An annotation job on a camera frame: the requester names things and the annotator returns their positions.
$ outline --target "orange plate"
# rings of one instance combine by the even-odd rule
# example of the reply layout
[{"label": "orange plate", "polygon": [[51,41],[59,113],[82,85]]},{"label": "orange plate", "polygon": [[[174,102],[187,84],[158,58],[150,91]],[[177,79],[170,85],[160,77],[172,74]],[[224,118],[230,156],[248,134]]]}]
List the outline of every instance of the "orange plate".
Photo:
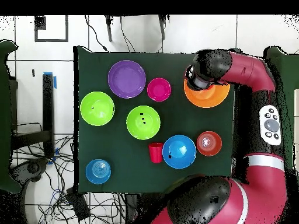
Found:
[{"label": "orange plate", "polygon": [[212,85],[208,89],[194,91],[187,86],[184,80],[184,91],[188,100],[197,107],[210,108],[219,105],[227,97],[230,85]]}]

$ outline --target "cup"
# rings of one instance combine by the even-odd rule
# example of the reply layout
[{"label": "cup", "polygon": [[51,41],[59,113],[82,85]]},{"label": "cup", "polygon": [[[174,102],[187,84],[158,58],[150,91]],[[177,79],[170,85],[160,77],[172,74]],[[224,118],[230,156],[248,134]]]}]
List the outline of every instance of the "cup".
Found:
[{"label": "cup", "polygon": [[162,142],[153,142],[148,145],[149,156],[152,163],[160,163],[163,161],[162,148]]}]

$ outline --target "plate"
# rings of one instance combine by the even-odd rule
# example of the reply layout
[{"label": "plate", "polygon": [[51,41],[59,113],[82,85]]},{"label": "plate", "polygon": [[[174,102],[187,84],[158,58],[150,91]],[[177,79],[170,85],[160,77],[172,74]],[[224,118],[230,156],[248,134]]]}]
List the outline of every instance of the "plate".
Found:
[{"label": "plate", "polygon": [[143,68],[131,60],[122,60],[114,64],[108,73],[108,84],[117,96],[129,99],[139,95],[145,87]]},{"label": "plate", "polygon": [[155,78],[148,84],[147,94],[155,102],[162,102],[171,95],[171,85],[164,78]]}]

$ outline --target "chair leg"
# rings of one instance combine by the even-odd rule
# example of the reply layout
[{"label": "chair leg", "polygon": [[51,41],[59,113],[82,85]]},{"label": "chair leg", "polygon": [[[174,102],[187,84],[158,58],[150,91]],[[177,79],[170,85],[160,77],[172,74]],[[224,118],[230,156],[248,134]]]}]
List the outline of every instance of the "chair leg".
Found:
[{"label": "chair leg", "polygon": [[160,22],[160,29],[162,34],[162,39],[165,39],[165,33],[164,33],[164,23],[165,23],[166,16],[165,15],[159,15],[159,22]]},{"label": "chair leg", "polygon": [[111,35],[111,17],[109,15],[105,15],[106,18],[106,24],[107,24],[107,31],[108,31],[108,38],[109,41],[112,41],[112,35]]},{"label": "chair leg", "polygon": [[12,130],[17,130],[16,94],[17,94],[18,82],[16,81],[16,78],[10,78],[9,86],[11,88]]}]

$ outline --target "floor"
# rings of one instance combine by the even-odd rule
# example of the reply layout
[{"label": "floor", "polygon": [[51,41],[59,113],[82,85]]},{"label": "floor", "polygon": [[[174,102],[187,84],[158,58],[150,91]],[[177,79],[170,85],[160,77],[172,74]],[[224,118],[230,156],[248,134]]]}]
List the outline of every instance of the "floor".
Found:
[{"label": "floor", "polygon": [[[120,18],[115,17],[112,24],[112,39],[107,36],[104,16],[87,16],[89,24],[95,29],[97,38],[109,51],[128,51],[121,32]],[[161,31],[158,15],[129,16],[122,19],[122,28],[136,51],[147,53],[193,53],[204,48],[234,48],[251,55],[262,56],[267,46],[280,46],[287,53],[299,52],[298,18],[291,15],[170,15],[166,20],[166,39],[161,43]],[[84,46],[91,51],[103,51],[96,40],[94,31],[88,27],[84,16],[68,17],[68,42],[51,42],[53,39],[65,39],[65,16],[46,16],[46,29],[37,31],[38,39],[48,42],[35,42],[34,16],[0,16],[0,39],[14,41],[18,49],[8,57],[10,74],[19,82],[18,88],[18,124],[42,123],[42,74],[52,72],[57,78],[54,89],[54,132],[56,148],[60,153],[71,157],[72,135],[74,133],[74,72],[73,46]],[[295,151],[299,151],[299,90],[295,91]],[[21,125],[18,132],[38,131],[39,125]],[[13,164],[28,158],[26,149],[14,153]],[[74,164],[57,159],[66,166],[63,178],[65,187],[73,185]],[[53,164],[47,165],[47,174],[51,185],[57,184],[57,171]],[[30,183],[26,193],[26,213],[29,224],[38,224],[42,210],[47,210],[52,201],[53,189],[50,180],[43,174],[40,181]],[[117,213],[111,194],[86,195],[86,201],[95,216],[108,216],[108,222],[120,223],[120,216],[109,218]],[[104,224],[104,221],[91,217],[86,222],[71,219],[69,224]],[[53,224],[67,224],[55,221]]]}]

